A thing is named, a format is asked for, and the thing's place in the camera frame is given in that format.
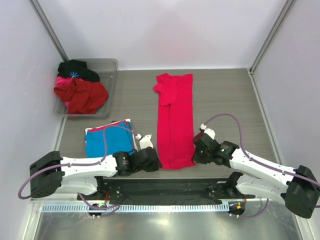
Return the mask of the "crimson pink t-shirt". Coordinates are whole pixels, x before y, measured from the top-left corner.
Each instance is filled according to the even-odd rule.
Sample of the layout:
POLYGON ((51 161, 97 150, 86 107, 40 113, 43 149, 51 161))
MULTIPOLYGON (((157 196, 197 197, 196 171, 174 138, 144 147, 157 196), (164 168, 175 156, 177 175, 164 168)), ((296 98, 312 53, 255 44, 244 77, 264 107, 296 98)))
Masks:
POLYGON ((193 167, 193 75, 164 73, 156 81, 153 90, 158 94, 157 151, 162 168, 193 167))

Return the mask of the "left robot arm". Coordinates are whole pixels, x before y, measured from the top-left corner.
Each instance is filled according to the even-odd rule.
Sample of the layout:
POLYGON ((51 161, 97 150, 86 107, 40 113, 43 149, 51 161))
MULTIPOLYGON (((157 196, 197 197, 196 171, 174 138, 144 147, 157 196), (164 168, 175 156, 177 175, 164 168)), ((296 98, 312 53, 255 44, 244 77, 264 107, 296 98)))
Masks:
POLYGON ((39 199, 57 193, 80 193, 100 200, 107 188, 98 177, 127 177, 140 171, 156 172, 162 166, 152 147, 94 158, 62 157, 59 151, 51 151, 29 167, 30 196, 39 199))

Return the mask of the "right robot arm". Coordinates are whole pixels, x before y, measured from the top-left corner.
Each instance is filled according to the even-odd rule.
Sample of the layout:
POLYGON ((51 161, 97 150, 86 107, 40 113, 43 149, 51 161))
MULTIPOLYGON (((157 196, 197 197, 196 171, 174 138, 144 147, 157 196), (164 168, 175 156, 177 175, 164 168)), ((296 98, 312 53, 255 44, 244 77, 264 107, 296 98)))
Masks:
POLYGON ((266 198, 305 219, 311 218, 318 207, 320 183, 308 167, 284 166, 249 153, 235 143, 219 143, 211 129, 198 133, 192 142, 196 163, 214 163, 235 170, 225 185, 231 198, 239 195, 266 198))

